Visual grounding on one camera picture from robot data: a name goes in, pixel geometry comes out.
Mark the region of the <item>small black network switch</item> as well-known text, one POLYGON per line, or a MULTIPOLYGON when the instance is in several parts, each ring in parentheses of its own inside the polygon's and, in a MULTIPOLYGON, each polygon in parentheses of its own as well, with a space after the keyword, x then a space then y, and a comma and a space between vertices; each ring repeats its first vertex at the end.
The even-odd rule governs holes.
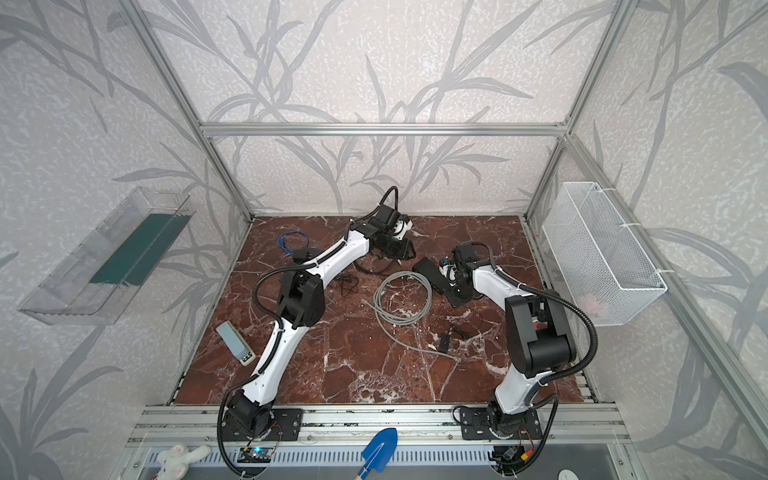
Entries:
POLYGON ((440 294, 444 294, 450 288, 450 282, 441 273, 438 264, 427 257, 419 260, 412 267, 412 271, 425 277, 431 287, 440 294))

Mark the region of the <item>black power adapter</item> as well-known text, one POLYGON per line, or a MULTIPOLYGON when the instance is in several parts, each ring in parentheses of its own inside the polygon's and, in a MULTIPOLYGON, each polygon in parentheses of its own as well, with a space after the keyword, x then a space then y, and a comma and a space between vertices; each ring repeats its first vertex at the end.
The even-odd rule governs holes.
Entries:
POLYGON ((450 350, 451 340, 454 337, 463 341, 466 341, 470 338, 467 332, 458 326, 453 325, 440 336, 437 351, 441 354, 447 354, 450 350))

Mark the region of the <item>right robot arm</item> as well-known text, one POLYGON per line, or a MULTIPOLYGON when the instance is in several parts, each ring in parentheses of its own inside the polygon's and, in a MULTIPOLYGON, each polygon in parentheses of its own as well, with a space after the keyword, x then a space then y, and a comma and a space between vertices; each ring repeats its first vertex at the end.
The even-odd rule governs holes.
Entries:
POLYGON ((592 319, 554 290, 529 286, 495 262, 479 258, 471 242, 440 262, 442 292, 454 306, 486 297, 504 311, 511 366, 484 408, 460 406, 457 423, 464 440, 545 439, 538 410, 554 395, 537 400, 540 390, 584 370, 595 358, 598 334, 592 319))

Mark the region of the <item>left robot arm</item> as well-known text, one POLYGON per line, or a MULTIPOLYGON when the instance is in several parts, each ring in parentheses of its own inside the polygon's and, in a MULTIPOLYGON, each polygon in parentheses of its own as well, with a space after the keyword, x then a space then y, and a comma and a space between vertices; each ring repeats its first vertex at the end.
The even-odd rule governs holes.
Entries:
POLYGON ((381 203, 368 215, 351 220, 344 235, 318 256, 273 270, 257 281, 252 300, 275 325, 252 375, 222 397, 216 422, 219 442, 225 441, 226 427, 248 440, 268 434, 284 372, 304 335, 325 313, 327 285, 373 249, 394 260, 413 258, 415 250, 406 237, 411 228, 409 216, 381 203))

